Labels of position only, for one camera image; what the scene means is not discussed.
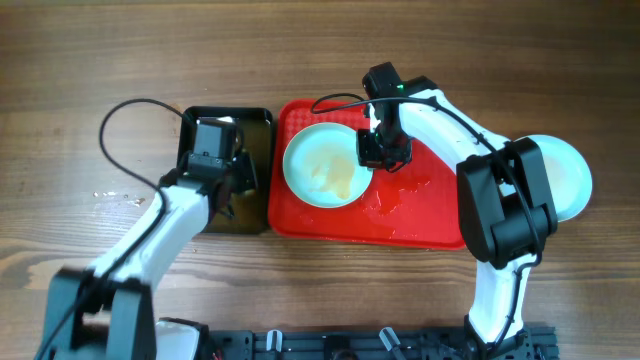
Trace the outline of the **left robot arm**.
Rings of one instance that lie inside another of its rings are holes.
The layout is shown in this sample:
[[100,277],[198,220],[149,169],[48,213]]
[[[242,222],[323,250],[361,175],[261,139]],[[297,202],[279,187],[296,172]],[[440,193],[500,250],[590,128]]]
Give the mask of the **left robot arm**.
[[206,358],[208,327],[157,320],[153,294],[185,245],[217,214],[232,215],[231,195],[255,186],[247,151],[228,159],[185,154],[113,248],[83,270],[63,268],[52,278],[37,358]]

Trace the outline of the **light blue plate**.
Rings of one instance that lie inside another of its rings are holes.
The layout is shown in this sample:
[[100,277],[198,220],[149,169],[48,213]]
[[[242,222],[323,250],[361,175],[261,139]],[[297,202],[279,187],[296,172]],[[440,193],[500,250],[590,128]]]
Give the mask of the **light blue plate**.
[[559,222],[578,216],[588,205],[593,180],[585,158],[566,141],[551,135],[529,135],[541,151]]
[[373,179],[373,171],[359,164],[356,140],[354,129],[332,122],[299,131],[282,158],[289,189],[317,208],[340,208],[356,201]]

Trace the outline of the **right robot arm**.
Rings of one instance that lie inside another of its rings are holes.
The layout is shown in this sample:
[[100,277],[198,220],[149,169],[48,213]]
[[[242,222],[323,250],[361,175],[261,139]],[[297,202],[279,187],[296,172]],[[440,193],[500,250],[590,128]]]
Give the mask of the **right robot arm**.
[[525,346],[528,277],[559,222],[540,147],[490,133],[437,88],[394,85],[359,102],[373,124],[358,133],[361,164],[392,172],[412,160],[419,142],[454,171],[459,229],[477,261],[464,355],[492,359]]

